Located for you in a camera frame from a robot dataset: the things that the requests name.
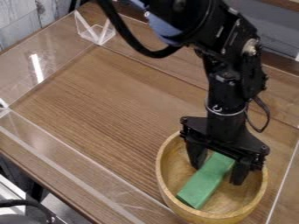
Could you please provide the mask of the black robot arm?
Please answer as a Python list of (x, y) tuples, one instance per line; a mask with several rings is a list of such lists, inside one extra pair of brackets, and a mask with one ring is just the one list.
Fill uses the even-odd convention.
[(164, 43), (188, 46), (201, 56), (207, 115), (180, 120), (191, 165), (201, 168), (208, 151), (216, 151), (235, 160), (230, 183), (239, 186), (248, 173), (263, 168), (270, 153), (248, 131), (248, 104), (267, 108), (258, 97), (267, 89), (258, 29), (223, 0), (136, 1)]

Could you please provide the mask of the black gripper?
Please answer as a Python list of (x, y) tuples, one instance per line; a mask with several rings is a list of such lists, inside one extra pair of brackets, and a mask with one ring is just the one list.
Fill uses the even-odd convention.
[(240, 186), (250, 171), (262, 170), (268, 146), (251, 134), (246, 116), (208, 115), (183, 116), (180, 137), (185, 142), (191, 166), (199, 170), (208, 156), (208, 150), (232, 158), (230, 183)]

